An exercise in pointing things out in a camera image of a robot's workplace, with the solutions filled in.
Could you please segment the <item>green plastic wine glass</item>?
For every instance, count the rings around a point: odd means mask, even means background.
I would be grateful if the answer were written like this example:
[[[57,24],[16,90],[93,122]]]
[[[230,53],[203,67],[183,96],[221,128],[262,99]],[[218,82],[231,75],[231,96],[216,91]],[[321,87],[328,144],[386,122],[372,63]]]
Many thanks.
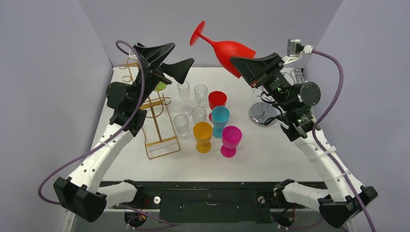
[[[164,82],[159,82],[157,85],[156,85],[156,87],[155,87],[155,91],[156,92],[161,92],[161,91],[163,91],[164,89],[166,89],[166,87],[167,87],[167,84],[165,84]]]

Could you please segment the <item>clear champagne flute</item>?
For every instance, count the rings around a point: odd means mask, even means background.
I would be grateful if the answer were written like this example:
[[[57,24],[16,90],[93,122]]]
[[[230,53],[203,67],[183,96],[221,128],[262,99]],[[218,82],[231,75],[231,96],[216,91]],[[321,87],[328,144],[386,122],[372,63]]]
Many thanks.
[[[184,81],[182,84],[178,84],[178,93],[184,105],[181,108],[181,113],[188,116],[192,113],[192,107],[188,105],[190,98],[190,84],[188,81]]]

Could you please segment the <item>red plastic wine glass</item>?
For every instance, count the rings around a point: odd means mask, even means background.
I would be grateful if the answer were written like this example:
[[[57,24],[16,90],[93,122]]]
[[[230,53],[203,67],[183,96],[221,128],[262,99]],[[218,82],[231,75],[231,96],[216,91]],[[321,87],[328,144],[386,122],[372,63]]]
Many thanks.
[[[200,22],[196,27],[190,38],[190,46],[193,46],[199,38],[202,38],[213,47],[215,55],[222,67],[236,78],[240,78],[240,72],[230,62],[230,59],[233,57],[254,58],[256,51],[235,41],[213,41],[202,34],[204,27],[205,21]]]
[[[227,96],[222,91],[213,91],[208,95],[208,103],[211,109],[208,119],[212,121],[212,111],[217,106],[225,106],[227,101]]]

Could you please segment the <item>clear glass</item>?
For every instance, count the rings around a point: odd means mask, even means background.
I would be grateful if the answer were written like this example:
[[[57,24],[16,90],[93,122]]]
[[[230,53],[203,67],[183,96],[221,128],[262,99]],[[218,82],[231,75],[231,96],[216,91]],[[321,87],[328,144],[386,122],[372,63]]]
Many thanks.
[[[173,120],[178,136],[185,138],[189,135],[189,119],[186,115],[176,115]]]
[[[207,86],[199,84],[194,88],[194,96],[196,104],[199,106],[206,106],[208,89]]]
[[[206,121],[206,109],[202,106],[196,106],[191,112],[193,124]]]

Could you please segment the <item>cyan plastic wine glass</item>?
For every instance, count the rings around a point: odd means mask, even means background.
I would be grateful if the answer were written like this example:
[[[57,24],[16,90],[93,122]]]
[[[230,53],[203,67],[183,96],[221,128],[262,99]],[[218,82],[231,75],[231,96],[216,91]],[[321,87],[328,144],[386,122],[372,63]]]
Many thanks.
[[[225,106],[217,106],[211,112],[211,119],[214,125],[213,136],[215,138],[222,137],[222,131],[228,124],[230,118],[230,111]]]

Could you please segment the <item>magenta plastic wine glass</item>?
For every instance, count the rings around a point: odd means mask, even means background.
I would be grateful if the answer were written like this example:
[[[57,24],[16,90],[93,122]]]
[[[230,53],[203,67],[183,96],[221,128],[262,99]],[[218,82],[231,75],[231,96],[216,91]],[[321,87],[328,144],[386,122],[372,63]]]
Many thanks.
[[[242,139],[242,131],[236,126],[227,126],[222,131],[221,154],[226,158],[232,158],[236,154],[236,148]]]

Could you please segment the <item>orange plastic wine glass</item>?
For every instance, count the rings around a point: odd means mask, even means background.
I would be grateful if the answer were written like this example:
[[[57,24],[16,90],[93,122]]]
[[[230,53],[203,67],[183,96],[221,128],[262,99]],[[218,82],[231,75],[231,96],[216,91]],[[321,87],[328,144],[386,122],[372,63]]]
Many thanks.
[[[193,127],[193,135],[196,141],[196,150],[199,153],[208,153],[211,150],[211,138],[213,135],[213,128],[207,122],[198,122]]]

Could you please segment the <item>gold wire glass rack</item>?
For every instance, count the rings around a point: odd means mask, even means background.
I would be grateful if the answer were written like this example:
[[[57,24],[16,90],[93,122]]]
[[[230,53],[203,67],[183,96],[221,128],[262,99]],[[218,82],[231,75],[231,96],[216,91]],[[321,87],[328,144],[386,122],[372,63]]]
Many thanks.
[[[142,104],[147,116],[141,129],[148,159],[156,159],[181,151],[168,105],[171,98],[155,90]]]

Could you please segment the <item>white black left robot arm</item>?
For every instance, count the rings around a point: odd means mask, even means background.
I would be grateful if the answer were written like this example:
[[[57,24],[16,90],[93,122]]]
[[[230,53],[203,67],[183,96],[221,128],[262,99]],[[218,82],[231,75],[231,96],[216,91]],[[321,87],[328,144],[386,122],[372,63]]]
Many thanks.
[[[101,181],[121,150],[143,127],[147,111],[142,104],[159,83],[184,83],[194,59],[166,64],[164,60],[175,48],[174,43],[146,47],[130,46],[139,63],[132,83],[112,82],[106,89],[107,106],[114,113],[104,133],[86,153],[84,160],[66,178],[53,184],[58,204],[88,222],[96,221],[110,206],[127,203],[133,208],[144,202],[143,186],[132,180],[101,187]]]

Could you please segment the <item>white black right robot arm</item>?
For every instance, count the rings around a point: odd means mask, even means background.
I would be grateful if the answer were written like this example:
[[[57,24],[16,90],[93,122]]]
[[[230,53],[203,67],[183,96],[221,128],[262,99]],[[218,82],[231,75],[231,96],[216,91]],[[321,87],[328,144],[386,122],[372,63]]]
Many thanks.
[[[306,155],[326,186],[312,188],[286,179],[274,187],[274,203],[284,208],[298,204],[313,209],[334,228],[341,228],[364,212],[378,194],[342,163],[312,114],[312,106],[321,98],[319,86],[313,82],[291,84],[281,73],[284,61],[276,53],[263,58],[233,57],[230,62],[250,87],[263,87],[264,93],[273,98],[271,105],[283,110],[274,120]]]

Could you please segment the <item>chrome round glass rack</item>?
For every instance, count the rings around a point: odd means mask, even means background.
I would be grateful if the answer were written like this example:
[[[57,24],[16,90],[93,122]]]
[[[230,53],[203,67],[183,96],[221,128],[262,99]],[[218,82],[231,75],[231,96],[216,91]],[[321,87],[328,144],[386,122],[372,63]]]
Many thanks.
[[[281,71],[281,73],[284,75],[285,78],[287,78],[291,85],[297,84],[293,76],[293,70],[294,68],[284,68]],[[248,111],[248,115],[251,122],[259,127],[272,126],[274,124],[274,121],[271,121],[268,124],[266,124],[266,122],[271,117],[278,116],[279,120],[283,121],[282,115],[284,115],[283,109],[280,106],[275,108],[271,104],[267,103],[273,102],[274,100],[272,97],[268,97],[266,95],[262,96],[262,92],[264,91],[266,92],[266,90],[263,87],[258,87],[253,90],[253,93],[255,93],[257,97],[260,97],[262,101],[254,103]]]

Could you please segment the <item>aluminium rail right side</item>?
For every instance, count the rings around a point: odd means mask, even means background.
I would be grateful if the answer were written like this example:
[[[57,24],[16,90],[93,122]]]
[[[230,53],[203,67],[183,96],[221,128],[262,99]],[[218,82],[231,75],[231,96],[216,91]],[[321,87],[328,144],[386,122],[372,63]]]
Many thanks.
[[[307,82],[307,80],[305,79],[303,68],[294,68],[293,76],[297,84],[302,84],[302,83]]]

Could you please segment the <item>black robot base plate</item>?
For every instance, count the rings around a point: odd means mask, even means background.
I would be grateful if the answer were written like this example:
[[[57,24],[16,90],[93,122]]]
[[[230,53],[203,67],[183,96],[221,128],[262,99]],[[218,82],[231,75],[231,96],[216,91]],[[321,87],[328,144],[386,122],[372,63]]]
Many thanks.
[[[171,223],[237,223],[272,219],[290,221],[295,203],[281,203],[274,198],[276,182],[136,182],[136,196],[107,207],[122,205],[159,213]]]

